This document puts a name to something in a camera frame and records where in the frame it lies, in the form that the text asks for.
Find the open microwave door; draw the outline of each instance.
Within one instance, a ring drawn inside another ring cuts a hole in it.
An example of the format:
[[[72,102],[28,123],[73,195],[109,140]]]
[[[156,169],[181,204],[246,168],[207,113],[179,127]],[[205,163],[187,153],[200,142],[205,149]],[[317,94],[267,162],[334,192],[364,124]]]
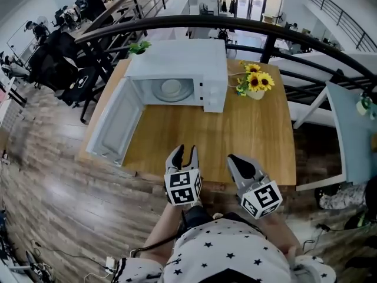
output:
[[[102,112],[87,152],[121,166],[143,108],[133,85],[122,79]]]

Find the door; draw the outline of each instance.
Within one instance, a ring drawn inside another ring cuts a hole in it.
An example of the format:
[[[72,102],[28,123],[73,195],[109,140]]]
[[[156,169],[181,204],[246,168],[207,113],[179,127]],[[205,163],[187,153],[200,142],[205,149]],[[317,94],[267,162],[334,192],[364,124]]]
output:
[[[264,0],[252,0],[250,19],[256,21],[262,21],[262,14],[266,9]]]
[[[237,18],[249,19],[250,0],[237,0]]]
[[[265,0],[237,0],[237,18],[262,21],[266,9]]]
[[[131,83],[121,80],[97,122],[87,152],[121,166],[143,107]]]

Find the window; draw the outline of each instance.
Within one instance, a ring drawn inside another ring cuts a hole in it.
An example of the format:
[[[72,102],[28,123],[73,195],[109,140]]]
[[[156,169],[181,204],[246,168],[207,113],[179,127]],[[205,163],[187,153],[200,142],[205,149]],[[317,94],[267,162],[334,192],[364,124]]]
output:
[[[277,17],[279,15],[282,0],[267,0],[264,14],[269,17]]]

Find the wooden floor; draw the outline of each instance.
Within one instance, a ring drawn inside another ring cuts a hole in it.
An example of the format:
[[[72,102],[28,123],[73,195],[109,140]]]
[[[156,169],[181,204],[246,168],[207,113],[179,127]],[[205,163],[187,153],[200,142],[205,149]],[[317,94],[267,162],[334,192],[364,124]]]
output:
[[[86,126],[79,121],[80,108],[72,109],[43,88],[26,89],[27,110],[36,116],[18,119],[12,131],[9,153],[13,161],[0,171],[7,227],[21,260],[32,242],[73,255],[85,255],[104,264],[106,256],[121,258],[140,247],[158,221],[166,199],[163,187],[153,181],[127,177],[112,167],[76,162]],[[315,133],[315,129],[325,129]],[[323,178],[339,169],[334,129],[304,125],[295,131],[297,179]],[[235,211],[248,218],[236,202],[232,185],[206,183],[201,197],[208,209]],[[316,239],[317,223],[340,229],[354,209],[323,211],[316,208],[313,192],[296,193],[282,188],[281,213],[300,240]],[[362,282],[364,270],[344,270],[355,255],[372,255],[362,247],[377,227],[324,233],[314,254],[323,256],[338,273],[338,282]],[[95,263],[41,249],[44,262],[55,270],[57,282],[83,282],[89,272],[105,275]],[[87,282],[107,282],[89,277]]]

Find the glass door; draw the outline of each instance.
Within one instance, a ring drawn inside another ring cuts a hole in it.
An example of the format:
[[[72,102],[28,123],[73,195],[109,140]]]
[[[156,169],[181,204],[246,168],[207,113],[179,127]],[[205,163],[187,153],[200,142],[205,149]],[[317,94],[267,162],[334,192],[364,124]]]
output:
[[[237,18],[262,20],[262,13],[266,8],[264,0],[237,0]]]
[[[237,18],[249,19],[250,0],[237,0]]]
[[[266,5],[264,3],[264,0],[252,0],[250,19],[262,21],[262,13],[264,13],[265,8]]]

